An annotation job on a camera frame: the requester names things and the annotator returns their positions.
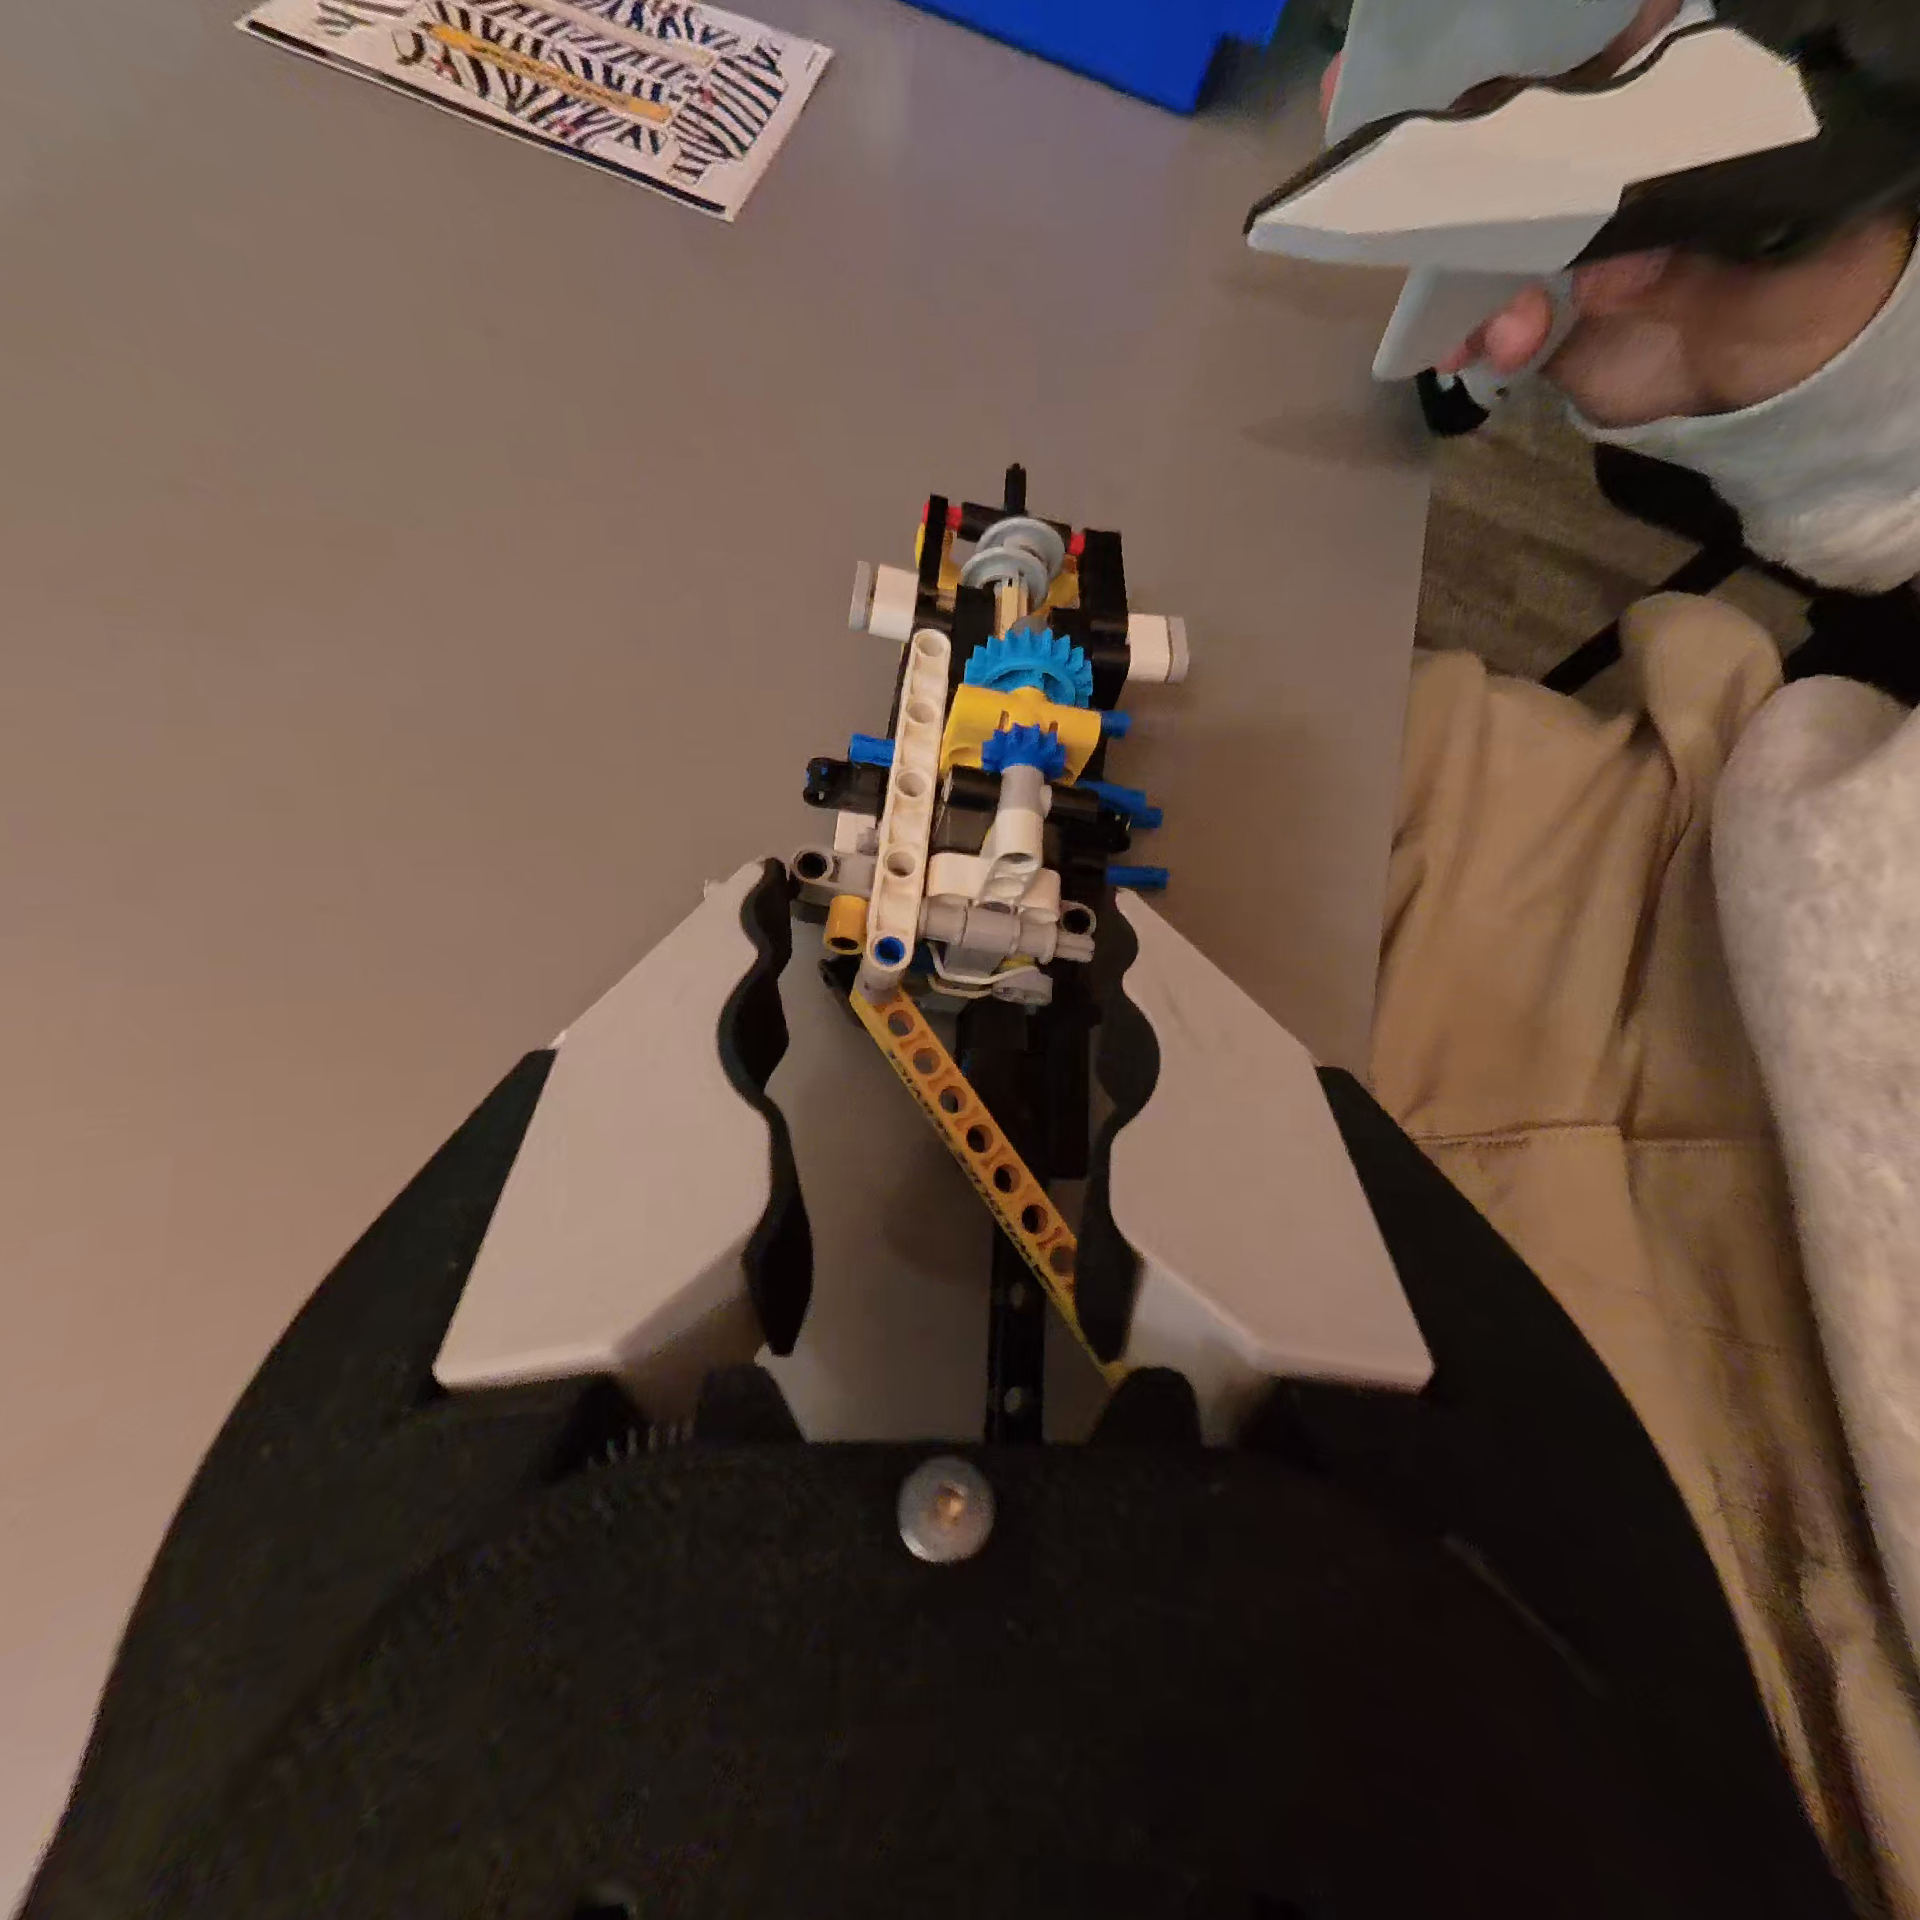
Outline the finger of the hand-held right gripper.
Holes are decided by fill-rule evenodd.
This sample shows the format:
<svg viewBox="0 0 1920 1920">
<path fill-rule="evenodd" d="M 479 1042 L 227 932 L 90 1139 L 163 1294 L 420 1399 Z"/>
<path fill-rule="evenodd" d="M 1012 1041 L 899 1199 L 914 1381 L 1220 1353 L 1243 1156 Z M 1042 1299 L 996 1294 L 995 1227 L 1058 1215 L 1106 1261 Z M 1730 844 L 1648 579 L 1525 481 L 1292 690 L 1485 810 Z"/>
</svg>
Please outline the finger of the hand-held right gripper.
<svg viewBox="0 0 1920 1920">
<path fill-rule="evenodd" d="M 1592 86 L 1525 85 L 1480 113 L 1370 129 L 1258 204 L 1246 244 L 1406 275 L 1376 378 L 1415 378 L 1531 283 L 1568 277 L 1632 187 L 1820 133 L 1802 71 L 1698 23 Z"/>
<path fill-rule="evenodd" d="M 1370 142 L 1408 117 L 1443 121 L 1493 82 L 1547 85 L 1592 60 L 1616 77 L 1620 41 L 1644 13 L 1674 21 L 1678 4 L 1634 3 L 1362 3 L 1350 10 L 1341 60 L 1327 74 L 1320 154 Z M 1485 135 L 1501 154 L 1711 154 L 1715 106 L 1683 103 L 1674 77 L 1626 81 L 1596 100 L 1538 98 L 1503 107 L 1514 126 Z"/>
</svg>

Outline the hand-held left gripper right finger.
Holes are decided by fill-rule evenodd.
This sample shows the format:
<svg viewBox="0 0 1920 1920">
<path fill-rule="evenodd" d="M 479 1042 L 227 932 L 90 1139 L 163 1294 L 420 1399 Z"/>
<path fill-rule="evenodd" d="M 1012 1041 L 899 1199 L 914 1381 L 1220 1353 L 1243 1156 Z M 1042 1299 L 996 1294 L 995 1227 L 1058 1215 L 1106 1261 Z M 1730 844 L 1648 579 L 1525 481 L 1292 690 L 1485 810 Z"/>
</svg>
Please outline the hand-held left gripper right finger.
<svg viewBox="0 0 1920 1920">
<path fill-rule="evenodd" d="M 1428 1341 L 1310 1050 L 1136 892 L 1094 959 L 1091 1351 L 1186 1381 L 1211 1445 L 1277 1383 L 1422 1391 Z"/>
</svg>

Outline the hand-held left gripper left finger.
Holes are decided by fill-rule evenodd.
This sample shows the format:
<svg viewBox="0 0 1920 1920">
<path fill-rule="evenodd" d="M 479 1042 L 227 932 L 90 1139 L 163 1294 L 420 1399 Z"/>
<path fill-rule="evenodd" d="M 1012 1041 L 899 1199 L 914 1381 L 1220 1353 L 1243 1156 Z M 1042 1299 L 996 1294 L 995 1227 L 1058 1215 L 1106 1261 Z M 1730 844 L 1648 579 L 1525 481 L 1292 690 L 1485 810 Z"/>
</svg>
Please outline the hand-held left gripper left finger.
<svg viewBox="0 0 1920 1920">
<path fill-rule="evenodd" d="M 750 862 L 548 1050 L 440 1387 L 603 1377 L 663 1425 L 710 1372 L 795 1351 L 813 1247 L 771 1097 L 790 932 L 783 863 Z"/>
</svg>

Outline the lego technic vehicle model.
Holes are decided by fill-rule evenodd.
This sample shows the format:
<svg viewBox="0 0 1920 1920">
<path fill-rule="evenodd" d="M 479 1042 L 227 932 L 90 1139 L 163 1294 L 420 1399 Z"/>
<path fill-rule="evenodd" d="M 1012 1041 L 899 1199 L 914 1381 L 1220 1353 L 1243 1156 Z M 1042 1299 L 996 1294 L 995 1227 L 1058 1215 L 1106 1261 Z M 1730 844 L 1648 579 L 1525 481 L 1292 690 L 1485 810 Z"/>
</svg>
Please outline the lego technic vehicle model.
<svg viewBox="0 0 1920 1920">
<path fill-rule="evenodd" d="M 1160 807 L 1109 757 L 1188 637 L 1131 605 L 1117 533 L 1034 510 L 1021 463 L 996 502 L 931 493 L 911 565 L 856 567 L 848 623 L 896 646 L 896 690 L 806 765 L 832 842 L 788 886 L 826 987 L 991 1215 L 982 1433 L 1029 1445 L 1047 1327 L 1091 1353 L 1060 1199 L 1093 1149 L 1100 915 L 1167 884 L 1131 858 Z"/>
</svg>

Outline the person's right forearm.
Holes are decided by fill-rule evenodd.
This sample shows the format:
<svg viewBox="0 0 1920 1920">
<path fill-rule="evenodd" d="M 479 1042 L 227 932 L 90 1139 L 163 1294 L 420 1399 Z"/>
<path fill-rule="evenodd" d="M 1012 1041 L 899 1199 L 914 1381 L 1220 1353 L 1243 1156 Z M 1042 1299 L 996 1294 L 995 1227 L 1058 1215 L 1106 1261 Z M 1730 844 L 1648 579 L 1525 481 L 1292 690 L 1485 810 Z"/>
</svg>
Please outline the person's right forearm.
<svg viewBox="0 0 1920 1920">
<path fill-rule="evenodd" d="M 1596 444 L 1704 477 L 1744 543 L 1813 586 L 1888 593 L 1918 573 L 1918 262 L 1830 364 L 1722 417 L 1602 427 Z"/>
</svg>

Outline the person's right hand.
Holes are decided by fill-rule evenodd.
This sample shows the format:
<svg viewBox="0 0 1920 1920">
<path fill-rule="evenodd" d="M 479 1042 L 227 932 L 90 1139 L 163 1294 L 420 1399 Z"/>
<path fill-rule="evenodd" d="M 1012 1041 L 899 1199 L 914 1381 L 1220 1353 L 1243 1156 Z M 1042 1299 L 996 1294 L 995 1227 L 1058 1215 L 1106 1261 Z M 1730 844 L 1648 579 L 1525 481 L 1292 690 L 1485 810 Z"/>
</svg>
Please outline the person's right hand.
<svg viewBox="0 0 1920 1920">
<path fill-rule="evenodd" d="M 1882 212 L 1774 262 L 1598 260 L 1560 295 L 1522 286 L 1435 370 L 1538 370 L 1602 427 L 1733 414 L 1799 386 L 1867 330 L 1908 268 L 1912 230 L 1910 212 Z"/>
</svg>

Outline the blue plastic bin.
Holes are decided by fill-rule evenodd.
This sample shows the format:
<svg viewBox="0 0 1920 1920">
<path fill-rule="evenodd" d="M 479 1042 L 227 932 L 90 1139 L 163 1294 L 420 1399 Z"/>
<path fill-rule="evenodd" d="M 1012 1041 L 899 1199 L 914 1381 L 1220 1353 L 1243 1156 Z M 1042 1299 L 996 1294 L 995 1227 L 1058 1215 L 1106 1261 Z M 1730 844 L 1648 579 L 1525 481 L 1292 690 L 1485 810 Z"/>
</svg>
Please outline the blue plastic bin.
<svg viewBox="0 0 1920 1920">
<path fill-rule="evenodd" d="M 1195 114 L 1224 47 L 1261 50 L 1286 3 L 916 3 L 1133 100 Z"/>
</svg>

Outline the person's legs in beige pants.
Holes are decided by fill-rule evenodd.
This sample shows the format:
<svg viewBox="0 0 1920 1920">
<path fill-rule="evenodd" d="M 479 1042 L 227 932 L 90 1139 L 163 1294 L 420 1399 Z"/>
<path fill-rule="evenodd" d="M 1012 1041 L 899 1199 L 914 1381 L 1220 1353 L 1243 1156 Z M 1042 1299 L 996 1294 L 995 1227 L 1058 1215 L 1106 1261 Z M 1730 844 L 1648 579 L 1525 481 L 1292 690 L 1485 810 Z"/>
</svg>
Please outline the person's legs in beige pants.
<svg viewBox="0 0 1920 1920">
<path fill-rule="evenodd" d="M 1822 1348 L 1722 939 L 1711 815 L 1784 662 L 1676 593 L 1599 714 L 1416 655 L 1371 1086 L 1613 1369 L 1862 1915 L 1916 1915 L 1916 1644 Z"/>
</svg>

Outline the black office chair base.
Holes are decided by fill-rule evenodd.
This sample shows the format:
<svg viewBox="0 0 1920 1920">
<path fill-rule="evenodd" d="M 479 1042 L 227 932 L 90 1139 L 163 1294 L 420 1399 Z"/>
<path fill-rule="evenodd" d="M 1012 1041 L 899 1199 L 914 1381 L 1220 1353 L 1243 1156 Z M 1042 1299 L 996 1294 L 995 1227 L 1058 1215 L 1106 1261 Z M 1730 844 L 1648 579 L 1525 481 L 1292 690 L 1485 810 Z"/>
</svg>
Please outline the black office chair base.
<svg viewBox="0 0 1920 1920">
<path fill-rule="evenodd" d="M 1784 684 L 1836 678 L 1867 686 L 1903 708 L 1918 707 L 1918 605 L 1912 588 L 1843 593 L 1814 588 L 1752 554 L 1740 518 L 1700 476 L 1637 450 L 1599 445 L 1592 474 L 1602 498 L 1634 522 L 1691 542 L 1693 555 L 1659 593 L 1708 595 L 1741 571 L 1807 598 L 1807 636 L 1788 654 Z"/>
</svg>

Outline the person's grey sweater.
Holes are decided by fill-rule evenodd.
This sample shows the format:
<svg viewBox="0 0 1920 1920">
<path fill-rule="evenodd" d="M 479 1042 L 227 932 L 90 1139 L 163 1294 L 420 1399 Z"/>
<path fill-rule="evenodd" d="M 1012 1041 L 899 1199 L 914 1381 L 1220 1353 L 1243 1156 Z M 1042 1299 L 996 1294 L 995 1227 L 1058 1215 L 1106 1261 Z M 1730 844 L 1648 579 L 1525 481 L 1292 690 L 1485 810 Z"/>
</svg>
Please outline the person's grey sweater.
<svg viewBox="0 0 1920 1920">
<path fill-rule="evenodd" d="M 1802 678 L 1711 815 L 1718 931 L 1866 1510 L 1918 1635 L 1918 718 Z"/>
</svg>

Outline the zebra striped sticker sheet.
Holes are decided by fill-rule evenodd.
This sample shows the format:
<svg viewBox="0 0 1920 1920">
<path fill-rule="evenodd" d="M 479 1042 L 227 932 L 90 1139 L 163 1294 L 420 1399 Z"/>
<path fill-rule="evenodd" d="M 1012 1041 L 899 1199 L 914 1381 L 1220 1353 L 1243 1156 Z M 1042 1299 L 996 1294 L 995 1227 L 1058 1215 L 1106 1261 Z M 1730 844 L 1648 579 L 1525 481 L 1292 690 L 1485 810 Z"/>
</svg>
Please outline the zebra striped sticker sheet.
<svg viewBox="0 0 1920 1920">
<path fill-rule="evenodd" d="M 714 4 L 270 3 L 237 30 L 732 222 L 832 47 Z"/>
</svg>

